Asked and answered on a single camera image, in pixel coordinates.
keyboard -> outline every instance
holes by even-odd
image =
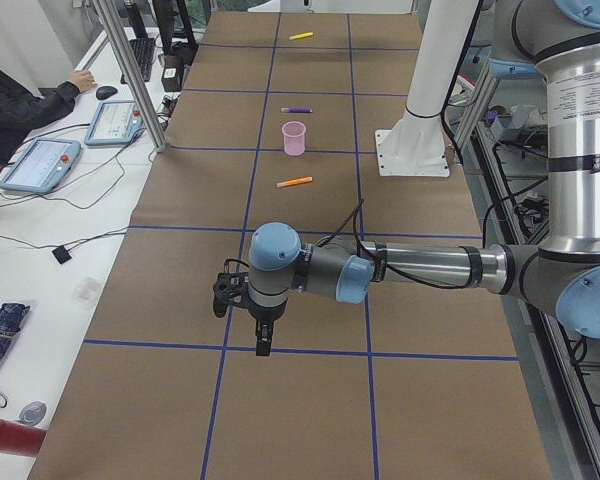
[[[132,38],[129,40],[133,55],[136,57],[138,67],[140,67],[140,73],[142,73],[142,79],[145,82],[151,80],[151,67],[153,66],[153,52],[156,49],[155,38]],[[122,83],[127,83],[122,75],[120,80]]]

umbrella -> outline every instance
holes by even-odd
[[[25,315],[29,313],[29,306],[21,303],[3,303],[0,308],[0,362],[7,353],[11,341],[16,333],[20,331],[20,323]]]

red cylinder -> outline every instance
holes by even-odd
[[[0,453],[35,457],[46,434],[46,430],[0,418]]]

black mouse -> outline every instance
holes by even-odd
[[[99,87],[98,90],[96,90],[96,98],[98,100],[106,100],[107,98],[111,97],[112,95],[115,95],[116,93],[118,93],[118,89],[116,87],[103,85],[102,87]]]

purple marker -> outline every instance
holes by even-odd
[[[304,108],[304,107],[285,107],[285,108],[281,108],[280,111],[282,113],[312,113],[313,110],[311,110],[310,108]]]

